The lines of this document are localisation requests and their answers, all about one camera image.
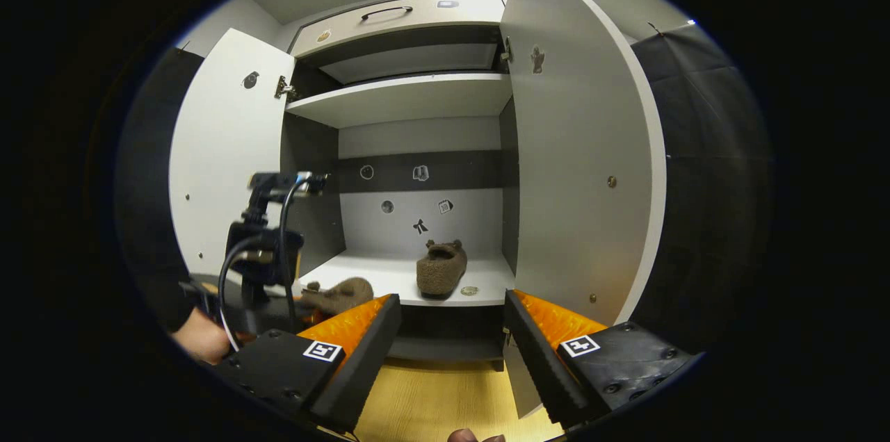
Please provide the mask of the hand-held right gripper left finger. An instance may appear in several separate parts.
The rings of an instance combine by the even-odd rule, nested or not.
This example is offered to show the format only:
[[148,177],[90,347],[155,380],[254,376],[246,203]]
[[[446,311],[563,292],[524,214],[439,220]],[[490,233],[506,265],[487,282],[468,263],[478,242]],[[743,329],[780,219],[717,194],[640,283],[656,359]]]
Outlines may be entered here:
[[264,332],[213,369],[286,418],[354,432],[400,325],[400,297],[375,297],[299,334]]

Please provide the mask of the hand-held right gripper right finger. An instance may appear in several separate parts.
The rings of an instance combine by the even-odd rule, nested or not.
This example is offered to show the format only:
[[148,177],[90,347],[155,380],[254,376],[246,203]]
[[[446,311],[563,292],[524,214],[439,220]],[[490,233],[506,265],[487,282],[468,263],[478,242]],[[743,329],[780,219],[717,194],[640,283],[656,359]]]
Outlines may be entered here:
[[638,403],[696,360],[636,322],[602,325],[520,290],[506,291],[503,322],[548,417],[565,429]]

